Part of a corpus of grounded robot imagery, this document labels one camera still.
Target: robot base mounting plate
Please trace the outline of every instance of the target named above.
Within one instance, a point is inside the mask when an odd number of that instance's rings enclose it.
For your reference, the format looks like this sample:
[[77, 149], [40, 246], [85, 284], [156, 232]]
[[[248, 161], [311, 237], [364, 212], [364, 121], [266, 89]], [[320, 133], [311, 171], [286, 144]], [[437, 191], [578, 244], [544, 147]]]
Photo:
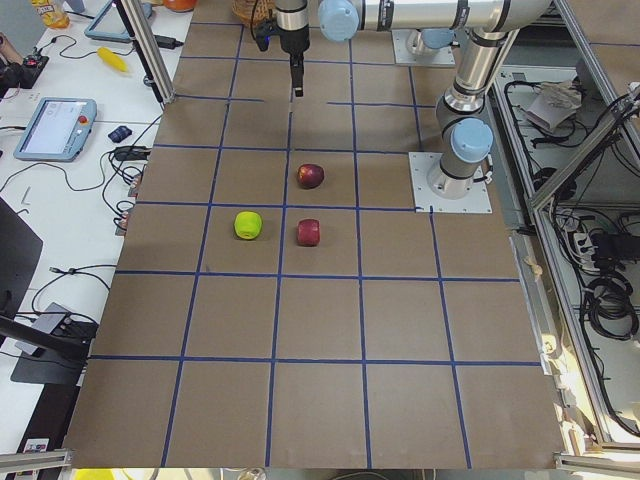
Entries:
[[[431, 190], [427, 182], [427, 174], [434, 164], [440, 161], [441, 153], [409, 153], [413, 200], [417, 212], [429, 213], [492, 213], [487, 185], [484, 182], [474, 183], [464, 198], [449, 200], [442, 198]], [[477, 176], [482, 176], [478, 168]]]

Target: bottle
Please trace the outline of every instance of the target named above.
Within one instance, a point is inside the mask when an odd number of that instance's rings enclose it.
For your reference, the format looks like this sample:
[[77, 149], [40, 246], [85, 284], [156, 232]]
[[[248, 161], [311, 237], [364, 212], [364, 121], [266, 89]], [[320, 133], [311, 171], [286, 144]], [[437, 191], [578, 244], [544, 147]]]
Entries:
[[62, 0], [31, 0], [42, 23], [48, 28], [67, 28], [69, 15], [62, 8]]

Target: metal plate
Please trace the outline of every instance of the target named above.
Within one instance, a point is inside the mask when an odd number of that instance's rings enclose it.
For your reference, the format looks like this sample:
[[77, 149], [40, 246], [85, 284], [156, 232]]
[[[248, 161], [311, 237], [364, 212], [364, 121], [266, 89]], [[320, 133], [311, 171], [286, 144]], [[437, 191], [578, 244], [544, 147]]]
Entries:
[[417, 67], [454, 68], [456, 61], [453, 58], [451, 47], [438, 50], [433, 55], [413, 55], [407, 49], [407, 38], [413, 30], [393, 30], [393, 53], [396, 56], [396, 64]]
[[[460, 200], [442, 198], [431, 190], [427, 183], [427, 173], [436, 162], [440, 161], [441, 156], [441, 153], [409, 153], [416, 211], [429, 213], [433, 208], [434, 212], [439, 213], [492, 213], [487, 186], [484, 182], [474, 183], [469, 194]], [[480, 168], [477, 175], [483, 175]]]

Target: tablet screen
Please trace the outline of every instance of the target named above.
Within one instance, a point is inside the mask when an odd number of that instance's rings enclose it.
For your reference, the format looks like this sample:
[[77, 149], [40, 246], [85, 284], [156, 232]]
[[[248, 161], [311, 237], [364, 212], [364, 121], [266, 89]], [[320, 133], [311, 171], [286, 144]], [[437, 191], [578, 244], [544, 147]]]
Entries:
[[22, 151], [63, 153], [86, 102], [47, 101], [40, 110]]

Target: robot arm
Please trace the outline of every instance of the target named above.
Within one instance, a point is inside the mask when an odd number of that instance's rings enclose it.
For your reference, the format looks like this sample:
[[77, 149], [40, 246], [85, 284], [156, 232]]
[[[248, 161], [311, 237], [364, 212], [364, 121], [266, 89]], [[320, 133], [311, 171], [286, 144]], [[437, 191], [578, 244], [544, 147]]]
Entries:
[[329, 40], [350, 40], [357, 30], [466, 27], [469, 42], [436, 116], [445, 151], [427, 175], [447, 199], [466, 195], [493, 144], [491, 129], [474, 118], [502, 66], [517, 30], [542, 15], [550, 0], [320, 0], [320, 28]]
[[320, 28], [329, 40], [357, 30], [470, 28], [469, 44], [444, 100], [462, 114], [482, 108], [484, 92], [501, 67], [509, 32], [529, 25], [550, 0], [321, 0]]
[[276, 0], [275, 5], [276, 18], [258, 26], [256, 42], [264, 52], [269, 48], [270, 37], [280, 37], [280, 47], [289, 54], [293, 91], [296, 97], [302, 97], [304, 52], [309, 48], [307, 0]]

